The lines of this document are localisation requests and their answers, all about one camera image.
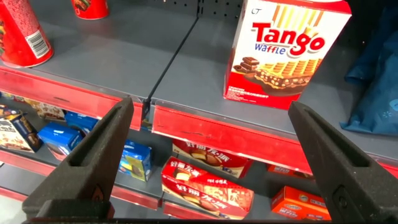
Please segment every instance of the red and white box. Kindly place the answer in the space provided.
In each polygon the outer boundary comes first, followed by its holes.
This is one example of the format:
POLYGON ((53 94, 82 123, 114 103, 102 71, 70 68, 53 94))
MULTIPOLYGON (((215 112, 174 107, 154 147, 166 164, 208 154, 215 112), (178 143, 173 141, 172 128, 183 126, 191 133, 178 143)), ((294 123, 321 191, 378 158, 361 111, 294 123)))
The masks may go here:
POLYGON ((252 190, 175 157, 171 157, 163 168, 162 188, 164 192, 222 219, 243 219, 249 213, 254 197, 252 190))
POLYGON ((271 210, 296 220, 331 220, 321 197, 288 186, 272 199, 271 210))
POLYGON ((173 139, 173 152, 237 178, 244 177, 252 164, 251 159, 176 139, 173 139))
POLYGON ((350 17, 339 0, 245 0, 224 97, 287 110, 350 17))
POLYGON ((294 171, 285 167, 280 167, 280 166, 275 166, 275 165, 269 165, 268 166, 268 171, 269 172, 274 172, 277 174, 282 174, 282 175, 287 175, 291 177, 298 177, 298 178, 304 178, 304 179, 309 179, 309 180, 314 180, 314 177, 310 174, 304 174, 299 171, 294 171))

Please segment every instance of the blue snack package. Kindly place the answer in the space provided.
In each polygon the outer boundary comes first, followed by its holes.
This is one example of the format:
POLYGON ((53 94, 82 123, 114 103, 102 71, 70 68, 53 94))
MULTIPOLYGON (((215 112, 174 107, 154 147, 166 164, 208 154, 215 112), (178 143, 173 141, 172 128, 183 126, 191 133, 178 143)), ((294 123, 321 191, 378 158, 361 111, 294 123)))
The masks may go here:
POLYGON ((150 154, 150 147, 126 140, 119 171, 137 179, 148 181, 152 168, 150 154))
POLYGON ((398 135, 398 32, 384 44, 373 82, 341 127, 361 133, 398 135))
POLYGON ((79 130, 83 137, 92 131, 98 122, 98 119, 70 111, 65 115, 65 120, 69 127, 79 130))
POLYGON ((62 161, 83 140, 79 131, 56 123, 49 123, 38 133, 51 153, 62 161))

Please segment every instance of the red snack box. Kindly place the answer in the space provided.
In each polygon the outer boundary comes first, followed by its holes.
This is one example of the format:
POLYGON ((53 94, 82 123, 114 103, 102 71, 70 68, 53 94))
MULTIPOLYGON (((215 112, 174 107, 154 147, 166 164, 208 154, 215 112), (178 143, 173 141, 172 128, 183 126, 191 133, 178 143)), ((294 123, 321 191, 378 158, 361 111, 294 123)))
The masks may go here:
POLYGON ((162 171, 164 192, 184 199, 224 219, 243 219, 250 211, 254 193, 175 157, 162 171))
POLYGON ((7 66, 39 65, 53 53, 28 0, 0 1, 0 56, 7 66))
POLYGON ((238 178, 244 177, 252 164, 251 159, 176 139, 173 139, 173 152, 238 178))
POLYGON ((72 6, 80 19, 102 19, 109 15, 106 0, 72 0, 72 6))
POLYGON ((296 220, 331 220, 321 197, 288 186, 272 199, 271 210, 296 220))
POLYGON ((285 167, 280 167, 280 166, 275 166, 275 165, 269 165, 268 167, 269 172, 275 172, 278 174, 283 174, 283 175, 288 175, 292 177, 299 177, 299 178, 304 178, 304 179, 314 179, 312 175, 310 174, 304 174, 299 171, 294 171, 285 167))
POLYGON ((287 110, 350 17, 342 0, 245 0, 224 97, 287 110))

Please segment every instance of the tango waffle box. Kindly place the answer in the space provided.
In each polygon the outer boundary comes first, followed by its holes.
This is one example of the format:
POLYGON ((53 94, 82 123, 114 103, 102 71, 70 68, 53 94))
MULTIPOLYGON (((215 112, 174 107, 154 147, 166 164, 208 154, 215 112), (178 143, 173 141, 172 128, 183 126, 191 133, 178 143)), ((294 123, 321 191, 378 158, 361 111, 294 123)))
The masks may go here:
POLYGON ((350 17, 339 0, 245 0, 224 97, 287 110, 350 17))
POLYGON ((249 213, 254 196, 252 190, 174 157, 163 168, 162 188, 216 217, 233 220, 249 213))
POLYGON ((272 199, 271 210, 296 220, 331 220, 321 197, 288 186, 272 199))
POLYGON ((148 181, 152 163, 150 161, 151 148, 126 140, 119 171, 139 180, 148 181))
POLYGON ((0 147, 36 152, 41 145, 36 129, 21 111, 0 105, 0 147))
POLYGON ((277 174, 283 174, 283 175, 287 175, 287 176, 291 176, 291 177, 299 177, 299 178, 304 178, 304 179, 310 179, 313 180, 313 176, 310 174, 304 174, 302 172, 299 171, 294 171, 285 167, 280 167, 280 166, 275 166, 275 165, 270 165, 268 167, 268 171, 269 172, 274 172, 277 174))
POLYGON ((55 158, 62 161, 83 140, 79 131, 56 123, 49 123, 41 131, 39 137, 47 145, 55 158))
POLYGON ((173 152, 204 163, 237 178, 244 177, 252 164, 251 159, 176 139, 173 139, 173 152))

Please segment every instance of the orange box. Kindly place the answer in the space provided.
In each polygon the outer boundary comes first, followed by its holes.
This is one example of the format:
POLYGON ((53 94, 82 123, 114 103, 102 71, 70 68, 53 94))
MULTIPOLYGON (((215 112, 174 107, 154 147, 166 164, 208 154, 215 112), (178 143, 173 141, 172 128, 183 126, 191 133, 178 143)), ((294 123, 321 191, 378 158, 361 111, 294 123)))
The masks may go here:
POLYGON ((321 197, 288 186, 272 199, 271 210, 296 220, 331 220, 321 197))
POLYGON ((285 167, 280 167, 280 166, 275 166, 275 165, 269 165, 268 167, 269 172, 275 172, 278 174, 283 174, 283 175, 288 175, 292 177, 299 177, 299 178, 304 178, 304 179, 310 179, 313 180, 313 176, 310 174, 304 174, 299 171, 294 171, 285 167))

